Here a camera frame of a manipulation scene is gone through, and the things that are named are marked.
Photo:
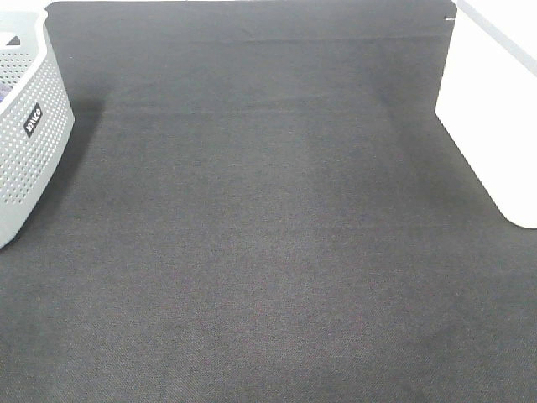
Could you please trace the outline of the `grey perforated laundry basket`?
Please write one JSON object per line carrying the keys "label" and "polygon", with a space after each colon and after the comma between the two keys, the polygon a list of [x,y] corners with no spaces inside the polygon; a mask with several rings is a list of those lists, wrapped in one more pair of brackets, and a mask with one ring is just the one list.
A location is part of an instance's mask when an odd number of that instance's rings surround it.
{"label": "grey perforated laundry basket", "polygon": [[49,184],[75,118],[45,25],[46,10],[1,12],[1,244]]}

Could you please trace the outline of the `purple towel in basket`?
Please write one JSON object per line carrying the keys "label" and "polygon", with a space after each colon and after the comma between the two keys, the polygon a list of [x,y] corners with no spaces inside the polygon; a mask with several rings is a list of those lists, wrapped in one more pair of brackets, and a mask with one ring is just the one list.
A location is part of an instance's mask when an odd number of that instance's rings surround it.
{"label": "purple towel in basket", "polygon": [[0,102],[8,96],[11,90],[12,88],[10,86],[5,86],[3,83],[0,85]]}

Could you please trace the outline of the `dark grey table mat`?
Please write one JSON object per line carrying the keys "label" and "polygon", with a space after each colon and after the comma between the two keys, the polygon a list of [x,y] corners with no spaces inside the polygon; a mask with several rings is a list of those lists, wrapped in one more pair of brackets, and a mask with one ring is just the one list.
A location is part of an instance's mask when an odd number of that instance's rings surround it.
{"label": "dark grey table mat", "polygon": [[536,234],[435,112],[449,1],[54,3],[4,402],[533,402]]}

